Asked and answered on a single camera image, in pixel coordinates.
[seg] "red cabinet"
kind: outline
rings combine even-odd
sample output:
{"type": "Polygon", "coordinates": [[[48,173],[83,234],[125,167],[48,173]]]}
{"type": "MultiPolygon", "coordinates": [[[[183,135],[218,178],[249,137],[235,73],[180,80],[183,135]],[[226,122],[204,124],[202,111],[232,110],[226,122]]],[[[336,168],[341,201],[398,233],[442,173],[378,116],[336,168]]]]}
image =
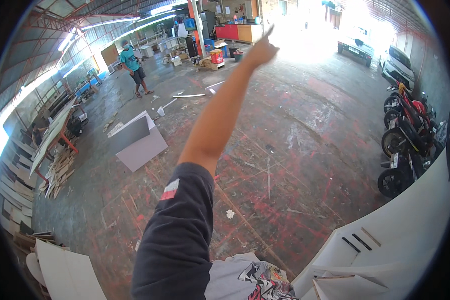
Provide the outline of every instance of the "red cabinet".
{"type": "Polygon", "coordinates": [[[239,39],[239,28],[236,24],[225,24],[223,27],[215,27],[217,39],[239,39]]]}

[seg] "black trash bin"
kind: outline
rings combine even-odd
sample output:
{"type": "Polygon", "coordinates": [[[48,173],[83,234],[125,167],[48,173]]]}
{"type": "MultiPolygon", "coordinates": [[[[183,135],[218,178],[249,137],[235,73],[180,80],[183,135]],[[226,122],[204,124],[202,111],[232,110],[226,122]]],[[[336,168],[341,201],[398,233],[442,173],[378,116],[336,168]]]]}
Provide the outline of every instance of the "black trash bin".
{"type": "Polygon", "coordinates": [[[235,57],[234,53],[235,53],[235,51],[237,51],[237,50],[238,50],[238,48],[236,48],[236,47],[228,47],[228,51],[230,51],[230,57],[231,57],[231,58],[234,58],[234,57],[235,57]]]}

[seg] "teal t-shirt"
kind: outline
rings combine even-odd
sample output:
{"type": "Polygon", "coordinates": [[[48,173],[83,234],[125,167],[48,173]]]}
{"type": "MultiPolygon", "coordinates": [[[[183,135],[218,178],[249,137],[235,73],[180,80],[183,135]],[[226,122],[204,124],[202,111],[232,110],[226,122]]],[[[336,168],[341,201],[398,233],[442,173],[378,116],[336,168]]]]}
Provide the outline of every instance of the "teal t-shirt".
{"type": "Polygon", "coordinates": [[[135,58],[135,54],[133,53],[133,49],[130,47],[127,51],[122,51],[120,53],[120,62],[125,63],[126,67],[133,72],[140,68],[140,65],[137,62],[137,58],[135,58]]]}

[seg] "hand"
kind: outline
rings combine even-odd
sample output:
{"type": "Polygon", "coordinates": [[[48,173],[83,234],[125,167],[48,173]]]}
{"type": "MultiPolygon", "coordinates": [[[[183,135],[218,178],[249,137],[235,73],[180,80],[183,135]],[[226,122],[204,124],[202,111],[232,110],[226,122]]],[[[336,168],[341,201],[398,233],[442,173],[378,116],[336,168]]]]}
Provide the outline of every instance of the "hand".
{"type": "Polygon", "coordinates": [[[270,30],[248,51],[243,58],[243,62],[249,64],[252,68],[257,68],[264,63],[268,63],[275,57],[280,48],[270,44],[268,37],[274,30],[274,25],[270,30]]]}

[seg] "black sleeve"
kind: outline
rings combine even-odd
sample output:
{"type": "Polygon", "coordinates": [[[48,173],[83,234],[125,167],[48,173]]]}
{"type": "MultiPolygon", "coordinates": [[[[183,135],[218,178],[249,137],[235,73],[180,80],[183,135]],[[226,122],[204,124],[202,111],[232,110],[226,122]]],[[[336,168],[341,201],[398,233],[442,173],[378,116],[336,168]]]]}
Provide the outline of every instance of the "black sleeve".
{"type": "Polygon", "coordinates": [[[178,165],[138,248],[131,293],[138,299],[204,299],[210,280],[214,179],[204,167],[178,165]]]}

